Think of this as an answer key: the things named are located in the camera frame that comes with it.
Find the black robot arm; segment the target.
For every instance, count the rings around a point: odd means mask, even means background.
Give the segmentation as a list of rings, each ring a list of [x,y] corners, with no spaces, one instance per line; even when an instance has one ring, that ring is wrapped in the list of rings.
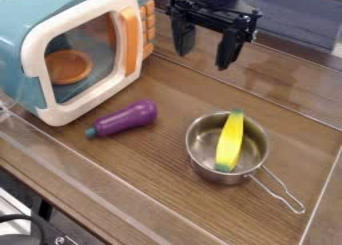
[[[176,53],[185,56],[195,46],[196,27],[222,34],[215,65],[224,70],[238,60],[244,43],[255,40],[262,11],[243,0],[169,0],[172,41]]]

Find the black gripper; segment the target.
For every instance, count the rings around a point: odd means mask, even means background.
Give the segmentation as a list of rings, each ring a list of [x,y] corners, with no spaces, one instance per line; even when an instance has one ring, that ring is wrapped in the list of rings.
[[[175,51],[185,56],[195,45],[196,26],[219,33],[215,64],[219,70],[236,61],[244,41],[251,42],[258,33],[256,23],[262,11],[244,0],[169,0],[167,14]]]

